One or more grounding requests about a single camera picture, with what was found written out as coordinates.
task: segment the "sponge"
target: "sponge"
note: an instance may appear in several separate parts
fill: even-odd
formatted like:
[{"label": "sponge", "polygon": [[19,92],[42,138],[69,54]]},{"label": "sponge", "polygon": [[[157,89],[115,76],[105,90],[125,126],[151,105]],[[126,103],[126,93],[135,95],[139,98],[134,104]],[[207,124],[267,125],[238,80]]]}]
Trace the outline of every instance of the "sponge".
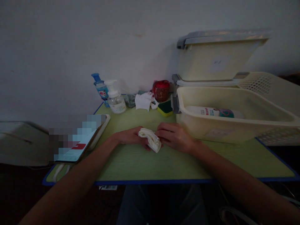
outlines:
[{"label": "sponge", "polygon": [[158,105],[157,111],[159,111],[164,117],[172,115],[173,109],[171,107],[171,101],[160,103]]}]

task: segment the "person's left hand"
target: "person's left hand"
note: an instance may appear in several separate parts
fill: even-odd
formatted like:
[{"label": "person's left hand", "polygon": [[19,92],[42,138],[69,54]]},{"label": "person's left hand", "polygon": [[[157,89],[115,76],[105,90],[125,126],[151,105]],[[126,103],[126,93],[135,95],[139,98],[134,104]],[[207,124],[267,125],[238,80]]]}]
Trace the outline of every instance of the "person's left hand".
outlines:
[{"label": "person's left hand", "polygon": [[148,139],[141,138],[138,136],[138,132],[143,128],[142,126],[135,127],[129,130],[121,131],[115,133],[118,141],[120,144],[140,144],[142,145],[147,151],[150,151],[148,147]]}]

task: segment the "hand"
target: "hand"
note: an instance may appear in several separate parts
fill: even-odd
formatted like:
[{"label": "hand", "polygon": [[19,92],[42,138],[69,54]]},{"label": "hand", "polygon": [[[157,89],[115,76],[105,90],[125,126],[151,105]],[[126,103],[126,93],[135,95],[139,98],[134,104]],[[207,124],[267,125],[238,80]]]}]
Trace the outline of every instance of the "hand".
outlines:
[{"label": "hand", "polygon": [[138,136],[138,132],[140,129],[143,128],[142,126],[132,128],[129,130],[121,131],[118,133],[115,133],[115,136],[117,137],[117,140],[120,144],[140,144],[142,145],[147,151],[150,151],[150,148],[148,147],[148,139],[147,138],[141,138]]},{"label": "hand", "polygon": [[191,154],[192,151],[197,149],[197,146],[202,144],[200,140],[196,140],[189,135],[178,123],[162,122],[157,127],[155,134],[163,144],[188,154]]}]

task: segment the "jeans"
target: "jeans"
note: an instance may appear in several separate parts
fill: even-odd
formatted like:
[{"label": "jeans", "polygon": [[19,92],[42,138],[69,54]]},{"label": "jeans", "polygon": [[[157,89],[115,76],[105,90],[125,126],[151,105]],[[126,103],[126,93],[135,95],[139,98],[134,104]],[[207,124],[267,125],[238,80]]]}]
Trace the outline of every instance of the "jeans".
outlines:
[{"label": "jeans", "polygon": [[[208,224],[199,184],[168,186],[168,224]],[[127,185],[117,225],[146,223],[151,224],[151,200],[147,185]]]}]

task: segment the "desk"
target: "desk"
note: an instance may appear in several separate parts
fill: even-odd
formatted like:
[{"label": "desk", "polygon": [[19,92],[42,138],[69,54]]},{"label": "desk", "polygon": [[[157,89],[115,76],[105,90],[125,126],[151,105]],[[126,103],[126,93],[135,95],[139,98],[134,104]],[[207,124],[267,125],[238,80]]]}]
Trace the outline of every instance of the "desk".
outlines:
[{"label": "desk", "polygon": [[[157,110],[127,109],[123,114],[113,114],[110,108],[101,105],[95,114],[110,114],[111,120],[99,139],[100,146],[113,133],[143,126],[155,131],[161,122],[176,122],[175,115],[163,117]],[[203,141],[212,150],[238,165],[263,182],[296,181],[299,175],[285,162],[252,139],[242,144]],[[53,166],[43,180],[44,185],[54,185],[53,175],[58,166]],[[66,166],[57,180],[65,174]],[[215,180],[193,157],[168,146],[158,153],[148,152],[139,145],[120,145],[111,154],[95,185],[154,184],[154,183],[209,183]]]}]

